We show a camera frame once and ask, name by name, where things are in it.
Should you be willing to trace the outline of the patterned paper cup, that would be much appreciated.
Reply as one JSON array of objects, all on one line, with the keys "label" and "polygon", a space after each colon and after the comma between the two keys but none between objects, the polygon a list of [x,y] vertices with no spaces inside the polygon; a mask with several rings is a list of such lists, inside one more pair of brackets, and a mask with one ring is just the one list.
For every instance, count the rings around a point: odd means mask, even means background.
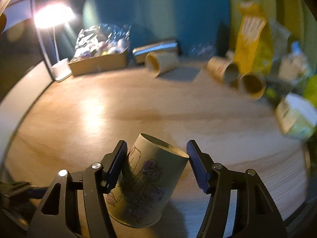
[{"label": "patterned paper cup", "polygon": [[189,156],[141,133],[127,154],[117,185],[106,197],[109,215],[131,228],[156,224],[182,176]]}]

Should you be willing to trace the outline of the brown paper cup right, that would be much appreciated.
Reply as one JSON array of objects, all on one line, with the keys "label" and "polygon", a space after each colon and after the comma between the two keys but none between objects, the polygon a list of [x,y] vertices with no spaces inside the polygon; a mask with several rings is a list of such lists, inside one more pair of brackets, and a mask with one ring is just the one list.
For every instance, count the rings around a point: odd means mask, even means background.
[{"label": "brown paper cup right", "polygon": [[262,75],[249,72],[238,80],[238,90],[243,97],[250,101],[259,100],[265,93],[266,82]]}]

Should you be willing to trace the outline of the printed paper cup lying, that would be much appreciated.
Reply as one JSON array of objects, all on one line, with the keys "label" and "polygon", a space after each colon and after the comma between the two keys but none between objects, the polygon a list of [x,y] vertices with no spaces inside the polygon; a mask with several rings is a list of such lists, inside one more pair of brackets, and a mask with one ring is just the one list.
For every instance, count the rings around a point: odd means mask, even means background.
[{"label": "printed paper cup lying", "polygon": [[207,71],[218,82],[231,85],[240,77],[238,66],[227,58],[212,57],[207,63]]}]

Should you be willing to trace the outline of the plain brown paper cup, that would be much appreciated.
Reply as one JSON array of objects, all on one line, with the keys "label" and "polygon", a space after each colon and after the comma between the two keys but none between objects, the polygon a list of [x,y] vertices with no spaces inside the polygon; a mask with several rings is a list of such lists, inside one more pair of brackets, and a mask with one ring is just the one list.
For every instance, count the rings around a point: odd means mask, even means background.
[{"label": "plain brown paper cup", "polygon": [[180,65],[178,55],[172,52],[150,52],[145,58],[145,67],[152,77],[158,77]]}]

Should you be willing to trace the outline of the tissue pack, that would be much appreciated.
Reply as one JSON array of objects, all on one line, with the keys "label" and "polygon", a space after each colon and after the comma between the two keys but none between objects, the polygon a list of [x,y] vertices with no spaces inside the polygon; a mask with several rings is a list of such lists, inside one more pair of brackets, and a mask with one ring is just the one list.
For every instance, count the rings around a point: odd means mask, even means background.
[{"label": "tissue pack", "polygon": [[308,140],[316,131],[316,108],[298,94],[288,93],[278,104],[275,114],[285,136]]}]

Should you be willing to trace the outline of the yellow plastic bag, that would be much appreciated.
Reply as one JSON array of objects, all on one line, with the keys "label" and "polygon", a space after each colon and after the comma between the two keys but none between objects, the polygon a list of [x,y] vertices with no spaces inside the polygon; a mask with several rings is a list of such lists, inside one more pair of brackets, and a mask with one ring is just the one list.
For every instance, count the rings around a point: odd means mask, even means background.
[{"label": "yellow plastic bag", "polygon": [[311,76],[308,80],[303,97],[317,107],[317,75]]}]

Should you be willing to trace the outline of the cardboard box of snacks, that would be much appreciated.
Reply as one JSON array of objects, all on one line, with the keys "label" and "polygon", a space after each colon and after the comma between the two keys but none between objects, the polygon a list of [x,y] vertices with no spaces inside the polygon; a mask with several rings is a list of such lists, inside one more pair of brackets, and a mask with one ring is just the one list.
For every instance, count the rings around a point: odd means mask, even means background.
[{"label": "cardboard box of snacks", "polygon": [[128,49],[122,53],[106,54],[68,63],[74,76],[121,70],[128,65]]}]

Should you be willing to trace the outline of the white perforated basket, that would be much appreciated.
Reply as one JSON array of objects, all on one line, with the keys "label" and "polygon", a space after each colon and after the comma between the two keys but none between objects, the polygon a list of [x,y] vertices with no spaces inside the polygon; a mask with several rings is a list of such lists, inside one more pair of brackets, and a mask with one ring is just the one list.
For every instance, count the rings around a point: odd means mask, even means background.
[{"label": "white perforated basket", "polygon": [[305,55],[284,56],[279,67],[278,78],[295,85],[312,74]]}]

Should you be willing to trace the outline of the yellow paper delivery bag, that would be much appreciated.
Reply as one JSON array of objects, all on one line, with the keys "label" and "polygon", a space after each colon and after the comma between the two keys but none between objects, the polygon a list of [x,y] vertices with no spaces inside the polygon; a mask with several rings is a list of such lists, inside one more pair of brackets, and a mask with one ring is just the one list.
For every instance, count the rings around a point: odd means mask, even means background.
[{"label": "yellow paper delivery bag", "polygon": [[234,62],[241,74],[269,75],[273,61],[273,40],[265,12],[254,2],[241,2],[242,22],[235,46]]}]

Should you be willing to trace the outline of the clear plastic bottle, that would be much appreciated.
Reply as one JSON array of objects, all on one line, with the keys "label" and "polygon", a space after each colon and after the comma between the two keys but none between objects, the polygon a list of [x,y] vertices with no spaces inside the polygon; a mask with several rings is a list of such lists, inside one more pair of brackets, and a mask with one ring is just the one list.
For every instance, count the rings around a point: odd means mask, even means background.
[{"label": "clear plastic bottle", "polygon": [[190,58],[198,59],[198,60],[209,60],[216,54],[216,49],[210,43],[199,43],[193,45],[189,52],[188,56]]}]

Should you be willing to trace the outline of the beige paper bag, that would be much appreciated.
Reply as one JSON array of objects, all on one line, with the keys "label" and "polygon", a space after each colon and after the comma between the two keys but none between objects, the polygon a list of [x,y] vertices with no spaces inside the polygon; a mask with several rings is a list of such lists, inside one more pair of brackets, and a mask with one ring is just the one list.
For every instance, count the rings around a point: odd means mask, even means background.
[{"label": "beige paper bag", "polygon": [[269,26],[273,40],[273,61],[277,61],[287,54],[288,39],[291,32],[275,20],[269,20]]}]

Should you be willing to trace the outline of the crinkled plastic snack bag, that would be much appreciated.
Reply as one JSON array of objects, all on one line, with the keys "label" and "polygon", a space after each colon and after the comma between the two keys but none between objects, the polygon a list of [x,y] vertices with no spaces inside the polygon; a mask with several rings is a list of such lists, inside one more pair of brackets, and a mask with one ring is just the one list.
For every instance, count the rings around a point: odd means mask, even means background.
[{"label": "crinkled plastic snack bag", "polygon": [[130,25],[119,27],[104,23],[81,29],[76,40],[73,59],[78,61],[123,53],[130,45],[130,31]]}]

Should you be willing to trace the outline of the stainless steel tumbler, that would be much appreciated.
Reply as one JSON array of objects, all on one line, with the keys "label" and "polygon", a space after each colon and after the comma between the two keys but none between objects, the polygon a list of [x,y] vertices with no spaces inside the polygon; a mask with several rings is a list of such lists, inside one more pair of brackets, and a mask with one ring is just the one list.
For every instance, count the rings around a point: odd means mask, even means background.
[{"label": "stainless steel tumbler", "polygon": [[136,47],[132,50],[132,54],[136,64],[143,64],[150,52],[174,52],[178,54],[178,51],[178,41],[176,39],[169,39]]}]

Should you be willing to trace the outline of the white desk lamp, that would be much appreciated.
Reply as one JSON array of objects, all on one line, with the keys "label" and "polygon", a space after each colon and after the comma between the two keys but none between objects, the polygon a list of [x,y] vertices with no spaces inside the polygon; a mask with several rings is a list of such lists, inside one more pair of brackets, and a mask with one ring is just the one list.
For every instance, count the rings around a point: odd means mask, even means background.
[{"label": "white desk lamp", "polygon": [[72,21],[74,18],[75,14],[71,7],[62,2],[50,3],[38,10],[34,15],[34,23],[37,29],[52,29],[53,32],[56,63],[51,66],[51,72],[56,82],[62,82],[72,74],[68,66],[69,60],[67,58],[60,59],[56,40],[56,28]]}]

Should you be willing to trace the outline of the teal curtain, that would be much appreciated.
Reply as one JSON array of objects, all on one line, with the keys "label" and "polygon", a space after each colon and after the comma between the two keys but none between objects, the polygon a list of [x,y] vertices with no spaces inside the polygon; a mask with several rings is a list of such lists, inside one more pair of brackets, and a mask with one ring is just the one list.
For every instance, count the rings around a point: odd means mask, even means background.
[{"label": "teal curtain", "polygon": [[42,32],[50,56],[58,47],[60,56],[70,58],[79,31],[100,23],[130,25],[131,48],[174,38],[181,52],[209,44],[220,55],[229,47],[229,0],[35,0],[42,8],[54,2],[71,7],[75,19],[56,29],[57,41]]}]

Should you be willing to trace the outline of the yellow green curtain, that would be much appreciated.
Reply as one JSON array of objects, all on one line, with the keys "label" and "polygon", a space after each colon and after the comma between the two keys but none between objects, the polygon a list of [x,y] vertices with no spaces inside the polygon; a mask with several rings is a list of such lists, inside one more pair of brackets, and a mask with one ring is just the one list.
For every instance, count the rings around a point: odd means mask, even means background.
[{"label": "yellow green curtain", "polygon": [[295,39],[301,42],[305,54],[311,61],[316,58],[316,19],[307,2],[304,0],[229,0],[230,2],[230,38],[229,47],[235,47],[236,38],[241,23],[238,6],[242,1],[258,3],[266,17],[274,19],[289,31]]}]

